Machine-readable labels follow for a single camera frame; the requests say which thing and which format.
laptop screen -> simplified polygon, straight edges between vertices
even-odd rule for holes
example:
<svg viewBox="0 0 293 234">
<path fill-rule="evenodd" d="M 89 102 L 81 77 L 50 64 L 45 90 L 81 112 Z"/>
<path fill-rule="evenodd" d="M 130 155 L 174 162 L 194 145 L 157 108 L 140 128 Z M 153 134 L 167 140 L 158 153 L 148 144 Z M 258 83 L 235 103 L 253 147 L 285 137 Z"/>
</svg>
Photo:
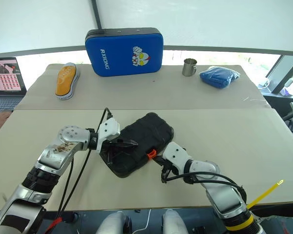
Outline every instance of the laptop screen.
<svg viewBox="0 0 293 234">
<path fill-rule="evenodd" d="M 24 96 L 26 87 L 16 58 L 0 58 L 0 95 Z"/>
</svg>

laptop keyboard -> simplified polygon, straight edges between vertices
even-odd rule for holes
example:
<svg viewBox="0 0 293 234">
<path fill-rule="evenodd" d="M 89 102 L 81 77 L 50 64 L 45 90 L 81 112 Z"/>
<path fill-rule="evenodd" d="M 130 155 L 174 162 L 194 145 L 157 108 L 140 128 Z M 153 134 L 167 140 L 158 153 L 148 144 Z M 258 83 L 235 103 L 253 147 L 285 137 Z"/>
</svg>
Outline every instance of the laptop keyboard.
<svg viewBox="0 0 293 234">
<path fill-rule="evenodd" d="M 21 100 L 21 97 L 0 97 L 0 111 L 13 110 Z"/>
</svg>

white cable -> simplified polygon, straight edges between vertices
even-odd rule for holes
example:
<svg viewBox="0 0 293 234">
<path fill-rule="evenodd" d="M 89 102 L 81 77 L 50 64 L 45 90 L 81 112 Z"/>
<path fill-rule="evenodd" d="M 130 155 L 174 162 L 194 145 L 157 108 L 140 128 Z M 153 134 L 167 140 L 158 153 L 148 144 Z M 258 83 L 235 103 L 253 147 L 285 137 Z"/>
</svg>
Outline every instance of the white cable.
<svg viewBox="0 0 293 234">
<path fill-rule="evenodd" d="M 269 86 L 269 84 L 270 84 L 270 80 L 267 78 L 267 84 L 264 86 L 264 87 L 262 87 L 262 88 L 259 88 L 258 87 L 258 89 L 265 89 L 265 88 L 267 88 L 268 86 Z"/>
<path fill-rule="evenodd" d="M 143 231 L 143 230 L 147 229 L 147 227 L 148 227 L 148 222 L 149 222 L 149 220 L 150 220 L 150 213 L 151 213 L 151 209 L 150 209 L 150 211 L 148 212 L 147 222 L 146 222 L 146 227 L 145 227 L 145 228 L 142 228 L 142 229 L 135 230 L 132 234 L 135 234 L 135 233 L 137 233 L 137 232 L 139 232 L 139 231 Z"/>
</svg>

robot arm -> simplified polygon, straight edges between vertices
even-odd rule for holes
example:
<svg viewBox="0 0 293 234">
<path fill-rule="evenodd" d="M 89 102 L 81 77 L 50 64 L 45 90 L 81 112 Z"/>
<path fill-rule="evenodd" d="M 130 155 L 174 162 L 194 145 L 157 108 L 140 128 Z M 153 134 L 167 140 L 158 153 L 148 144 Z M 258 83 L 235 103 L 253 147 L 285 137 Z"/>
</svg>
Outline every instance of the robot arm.
<svg viewBox="0 0 293 234">
<path fill-rule="evenodd" d="M 114 118 L 103 122 L 98 132 L 77 126 L 65 126 L 48 145 L 25 180 L 17 186 L 0 211 L 0 226 L 9 226 L 22 234 L 35 233 L 46 210 L 43 208 L 54 186 L 77 151 L 101 151 L 105 140 L 120 135 L 120 125 Z"/>
<path fill-rule="evenodd" d="M 163 153 L 164 169 L 162 181 L 167 181 L 170 169 L 165 166 L 171 165 L 175 174 L 185 173 L 215 173 L 220 174 L 217 164 L 209 161 L 194 160 L 187 152 L 175 142 L 171 142 Z M 230 233 L 264 234 L 262 227 L 256 223 L 253 215 L 249 212 L 245 202 L 238 191 L 230 185 L 221 184 L 220 181 L 230 183 L 216 175 L 191 175 L 184 178 L 186 183 L 193 184 L 199 180 L 209 183 L 201 183 L 206 189 L 206 194 L 218 217 L 223 221 Z"/>
</svg>

cartoon logo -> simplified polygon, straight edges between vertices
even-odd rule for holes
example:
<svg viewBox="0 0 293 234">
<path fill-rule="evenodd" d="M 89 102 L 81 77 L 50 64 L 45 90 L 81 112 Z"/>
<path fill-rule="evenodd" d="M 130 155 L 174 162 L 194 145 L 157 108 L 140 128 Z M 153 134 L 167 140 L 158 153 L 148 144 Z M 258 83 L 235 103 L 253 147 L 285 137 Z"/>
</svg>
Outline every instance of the cartoon logo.
<svg viewBox="0 0 293 234">
<path fill-rule="evenodd" d="M 142 52 L 142 49 L 138 46 L 133 47 L 132 50 L 132 65 L 134 66 L 144 66 L 151 59 L 151 57 L 147 53 Z"/>
</svg>

